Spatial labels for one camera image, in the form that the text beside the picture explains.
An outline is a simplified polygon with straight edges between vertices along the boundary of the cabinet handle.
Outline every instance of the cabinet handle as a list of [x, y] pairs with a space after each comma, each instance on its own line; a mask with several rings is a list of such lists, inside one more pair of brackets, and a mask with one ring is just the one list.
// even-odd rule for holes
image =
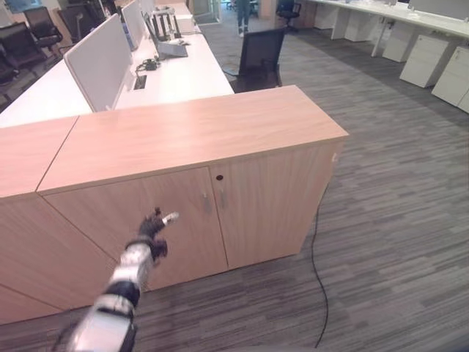
[[204, 199], [204, 210], [205, 213], [211, 213], [212, 207], [210, 206], [210, 199], [208, 199], [208, 195], [206, 193], [202, 194], [202, 198]]
[[221, 208], [224, 209], [226, 207], [226, 195], [225, 191], [220, 188], [220, 201], [221, 201]]

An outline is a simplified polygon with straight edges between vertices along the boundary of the white filing cabinet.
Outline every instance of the white filing cabinet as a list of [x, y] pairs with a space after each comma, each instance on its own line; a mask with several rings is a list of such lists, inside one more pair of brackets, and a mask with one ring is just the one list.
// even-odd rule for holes
[[380, 17], [367, 12], [352, 11], [345, 30], [345, 39], [363, 42], [372, 39], [373, 31]]
[[334, 27], [337, 18], [337, 6], [318, 4], [316, 7], [316, 16], [314, 17], [314, 26], [319, 29], [330, 29]]
[[386, 43], [383, 57], [395, 62], [406, 62], [413, 46], [420, 34], [426, 34], [429, 30], [405, 22], [396, 22], [391, 31], [391, 36]]
[[469, 91], [462, 98], [462, 100], [459, 102], [459, 105], [457, 107], [460, 108], [461, 110], [466, 111], [469, 114]]
[[432, 94], [469, 110], [469, 48], [458, 47], [454, 51]]
[[452, 37], [419, 35], [400, 78], [422, 88], [435, 85], [460, 41]]

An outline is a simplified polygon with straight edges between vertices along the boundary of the desk partition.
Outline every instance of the desk partition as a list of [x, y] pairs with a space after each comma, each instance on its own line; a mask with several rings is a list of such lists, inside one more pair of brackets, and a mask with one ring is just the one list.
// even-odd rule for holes
[[92, 110], [113, 109], [132, 62], [119, 16], [99, 25], [64, 60]]
[[122, 8], [122, 16], [127, 24], [133, 47], [138, 48], [142, 37], [144, 36], [145, 25], [140, 12], [138, 0], [133, 0], [127, 6]]

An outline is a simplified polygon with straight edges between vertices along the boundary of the robotic arm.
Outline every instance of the robotic arm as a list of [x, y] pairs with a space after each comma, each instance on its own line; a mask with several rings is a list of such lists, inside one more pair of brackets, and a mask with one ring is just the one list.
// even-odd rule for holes
[[159, 208], [140, 224], [139, 235], [125, 247], [106, 291], [97, 298], [70, 336], [69, 352], [129, 352], [137, 327], [133, 315], [149, 271], [168, 254], [165, 240], [155, 239], [178, 213], [161, 217]]

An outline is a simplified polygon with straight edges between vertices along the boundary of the person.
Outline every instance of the person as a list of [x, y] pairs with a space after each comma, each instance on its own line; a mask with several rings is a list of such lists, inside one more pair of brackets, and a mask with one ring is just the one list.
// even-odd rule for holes
[[249, 0], [236, 0], [237, 5], [237, 33], [240, 37], [248, 32], [249, 15], [251, 14], [251, 5]]

